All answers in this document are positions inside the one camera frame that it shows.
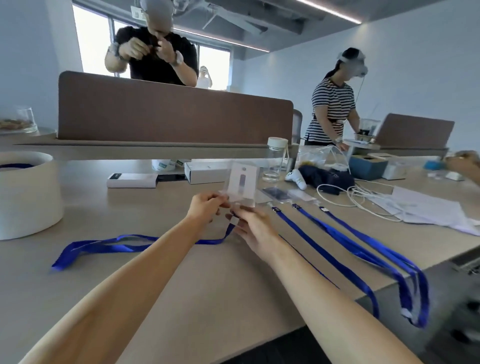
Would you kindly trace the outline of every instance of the person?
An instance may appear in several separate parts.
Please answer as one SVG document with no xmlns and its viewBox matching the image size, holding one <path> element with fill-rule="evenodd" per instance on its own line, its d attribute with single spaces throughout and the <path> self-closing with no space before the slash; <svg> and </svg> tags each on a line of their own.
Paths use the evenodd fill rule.
<svg viewBox="0 0 480 364">
<path fill-rule="evenodd" d="M 333 364 L 421 364 L 281 239 L 265 212 L 232 208 L 227 197 L 213 192 L 194 196 L 182 221 L 89 292 L 21 364 L 115 363 L 220 207 L 231 208 L 228 219 L 240 218 L 234 232 L 273 269 Z"/>
<path fill-rule="evenodd" d="M 197 81 L 197 88 L 212 88 L 212 76 L 208 72 L 208 69 L 205 66 L 200 67 L 200 76 Z"/>
<path fill-rule="evenodd" d="M 312 95 L 313 119 L 305 133 L 306 146 L 337 145 L 342 151 L 343 121 L 348 119 L 355 133 L 360 131 L 360 117 L 355 107 L 353 89 L 345 82 L 363 77 L 368 69 L 365 56 L 356 48 L 348 48 L 338 56 L 335 68 L 326 74 Z"/>
<path fill-rule="evenodd" d="M 105 56 L 110 72 L 123 73 L 130 65 L 131 78 L 195 87 L 197 51 L 187 38 L 171 31 L 173 0 L 141 0 L 147 26 L 118 30 Z"/>
<path fill-rule="evenodd" d="M 460 173 L 480 186 L 480 158 L 477 152 L 473 150 L 461 151 L 456 153 L 454 157 L 447 157 L 445 162 L 448 170 Z"/>
</svg>

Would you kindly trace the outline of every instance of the round white bin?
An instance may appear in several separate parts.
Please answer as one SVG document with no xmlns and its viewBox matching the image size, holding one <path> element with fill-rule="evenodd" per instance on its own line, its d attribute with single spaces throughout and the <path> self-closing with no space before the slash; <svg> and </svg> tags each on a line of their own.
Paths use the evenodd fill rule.
<svg viewBox="0 0 480 364">
<path fill-rule="evenodd" d="M 34 167 L 0 169 L 0 240 L 35 234 L 63 217 L 57 163 L 38 152 L 0 153 L 0 166 L 23 163 Z"/>
</svg>

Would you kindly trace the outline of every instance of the badge holder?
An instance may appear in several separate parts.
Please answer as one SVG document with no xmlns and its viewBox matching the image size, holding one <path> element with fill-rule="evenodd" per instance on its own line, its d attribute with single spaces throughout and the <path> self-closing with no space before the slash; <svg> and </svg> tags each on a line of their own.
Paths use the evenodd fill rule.
<svg viewBox="0 0 480 364">
<path fill-rule="evenodd" d="M 222 192 L 229 196 L 230 203 L 255 207 L 259 174 L 260 168 L 254 164 L 232 161 Z"/>
</svg>

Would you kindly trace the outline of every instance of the ceiling light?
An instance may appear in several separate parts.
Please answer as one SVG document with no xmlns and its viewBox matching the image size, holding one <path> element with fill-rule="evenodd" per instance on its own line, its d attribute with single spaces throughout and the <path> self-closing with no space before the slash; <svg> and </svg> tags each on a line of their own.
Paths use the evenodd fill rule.
<svg viewBox="0 0 480 364">
<path fill-rule="evenodd" d="M 361 24 L 361 21 L 358 20 L 358 19 L 351 18 L 351 17 L 349 17 L 349 16 L 347 16 L 347 15 L 344 15 L 344 14 L 341 14 L 341 13 L 339 13 L 339 12 L 336 12 L 336 11 L 333 10 L 333 9 L 326 8 L 325 6 L 319 5 L 319 4 L 317 4 L 316 2 L 309 1 L 309 0 L 297 0 L 297 1 L 298 1 L 298 2 L 302 2 L 302 3 L 304 3 L 305 5 L 312 6 L 312 7 L 316 8 L 316 9 L 322 10 L 322 11 L 324 11 L 324 12 L 327 12 L 327 13 L 329 13 L 329 14 L 338 16 L 339 18 L 348 20 L 349 22 L 352 22 L 352 23 L 355 23 L 355 24 Z"/>
<path fill-rule="evenodd" d="M 231 39 L 228 39 L 228 38 L 217 38 L 217 37 L 211 36 L 211 35 L 206 34 L 206 33 L 198 33 L 197 31 L 193 31 L 193 30 L 185 29 L 185 28 L 173 27 L 173 29 L 178 31 L 178 32 L 193 34 L 194 36 L 201 36 L 203 38 L 208 38 L 208 39 L 218 40 L 218 41 L 224 42 L 224 43 L 233 44 L 234 46 L 245 47 L 245 48 L 250 48 L 250 49 L 254 49 L 254 50 L 259 50 L 261 52 L 270 53 L 270 51 L 267 50 L 267 49 L 257 48 L 257 47 L 254 47 L 254 46 L 249 46 L 248 44 L 245 44 L 245 43 L 242 43 L 242 42 L 239 42 L 239 41 L 234 41 L 234 40 L 231 40 Z"/>
</svg>

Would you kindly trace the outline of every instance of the clear plastic bottle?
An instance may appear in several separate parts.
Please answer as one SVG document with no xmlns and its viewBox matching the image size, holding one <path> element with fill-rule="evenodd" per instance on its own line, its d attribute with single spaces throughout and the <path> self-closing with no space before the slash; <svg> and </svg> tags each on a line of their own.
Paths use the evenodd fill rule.
<svg viewBox="0 0 480 364">
<path fill-rule="evenodd" d="M 276 183 L 280 180 L 283 160 L 288 150 L 288 140 L 284 138 L 268 138 L 268 151 L 265 158 L 268 168 L 264 168 L 262 179 L 265 182 Z"/>
</svg>

